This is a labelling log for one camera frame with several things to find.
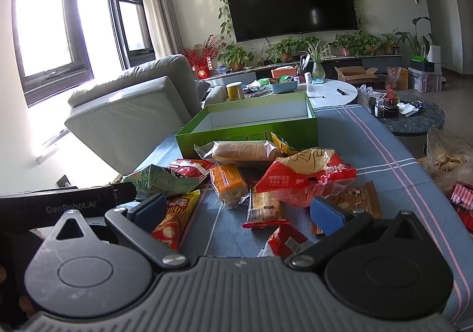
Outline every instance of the round white table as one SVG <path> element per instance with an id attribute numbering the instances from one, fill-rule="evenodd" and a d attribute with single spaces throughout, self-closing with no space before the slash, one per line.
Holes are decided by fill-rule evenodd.
<path id="1" fill-rule="evenodd" d="M 342 96 L 337 89 L 343 90 L 346 95 Z M 312 107 L 332 107 L 339 105 L 348 105 L 356 101 L 358 90 L 353 85 L 338 81 L 325 80 L 323 84 L 299 84 L 297 91 L 307 93 Z"/>

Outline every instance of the blue tablecloth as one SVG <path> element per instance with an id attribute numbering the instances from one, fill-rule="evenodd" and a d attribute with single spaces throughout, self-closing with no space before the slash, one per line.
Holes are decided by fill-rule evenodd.
<path id="1" fill-rule="evenodd" d="M 401 209 L 411 210 L 436 242 L 455 278 L 444 316 L 462 324 L 473 318 L 473 242 L 449 201 L 408 150 L 363 107 L 326 107 L 315 113 L 319 146 L 335 149 L 344 162 L 357 168 L 355 186 L 373 180 L 383 218 L 394 218 Z M 180 157 L 175 138 L 170 136 L 140 167 L 151 163 L 167 166 Z M 316 240 L 311 236 L 308 210 L 289 206 L 284 210 L 297 229 Z M 181 252 L 191 259 L 203 255 L 255 257 L 275 228 L 243 229 L 246 218 L 246 206 L 222 208 L 211 185 L 204 184 Z"/>

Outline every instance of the round dark table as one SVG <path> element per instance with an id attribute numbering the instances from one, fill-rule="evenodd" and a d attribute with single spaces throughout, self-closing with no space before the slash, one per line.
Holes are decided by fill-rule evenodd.
<path id="1" fill-rule="evenodd" d="M 409 117 L 399 114 L 398 117 L 380 118 L 379 121 L 404 144 L 415 158 L 425 157 L 427 131 L 431 126 L 443 130 L 445 113 L 438 105 L 423 99 L 412 90 L 397 90 L 396 93 L 404 102 L 417 99 L 422 101 L 424 108 Z"/>

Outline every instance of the television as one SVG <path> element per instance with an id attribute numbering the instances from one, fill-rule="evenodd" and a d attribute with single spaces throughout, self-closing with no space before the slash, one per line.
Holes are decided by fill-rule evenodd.
<path id="1" fill-rule="evenodd" d="M 238 42 L 358 29 L 353 0 L 229 0 L 229 8 Z"/>

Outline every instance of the metal screw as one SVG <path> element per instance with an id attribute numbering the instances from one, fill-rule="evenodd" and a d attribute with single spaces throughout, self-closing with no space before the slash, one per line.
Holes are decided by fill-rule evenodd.
<path id="1" fill-rule="evenodd" d="M 168 254 L 163 257 L 162 261 L 163 264 L 169 267 L 179 267 L 180 265 L 184 265 L 187 262 L 187 259 L 185 256 L 180 254 Z"/>
<path id="2" fill-rule="evenodd" d="M 298 268 L 307 268 L 314 265 L 314 263 L 314 258 L 305 254 L 295 256 L 291 259 L 291 264 Z"/>

